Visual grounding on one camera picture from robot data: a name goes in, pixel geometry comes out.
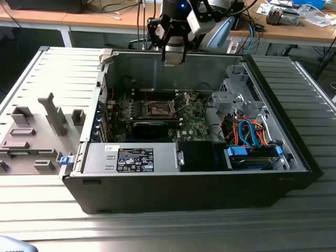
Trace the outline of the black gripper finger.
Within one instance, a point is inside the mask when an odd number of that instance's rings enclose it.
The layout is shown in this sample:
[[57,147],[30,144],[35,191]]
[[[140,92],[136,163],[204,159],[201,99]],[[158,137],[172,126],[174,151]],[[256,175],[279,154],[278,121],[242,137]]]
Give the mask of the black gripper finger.
[[186,54],[188,51],[197,51],[201,42],[204,39],[204,34],[197,35],[194,37],[193,40],[189,41],[188,40],[188,34],[183,36],[183,54],[182,54],[182,63],[185,62]]
[[[156,29],[158,26],[163,28],[163,35],[161,37],[156,34]],[[147,28],[152,45],[162,49],[161,61],[164,62],[166,52],[165,47],[169,41],[169,17],[165,14],[161,14],[159,18],[149,18],[147,22]]]

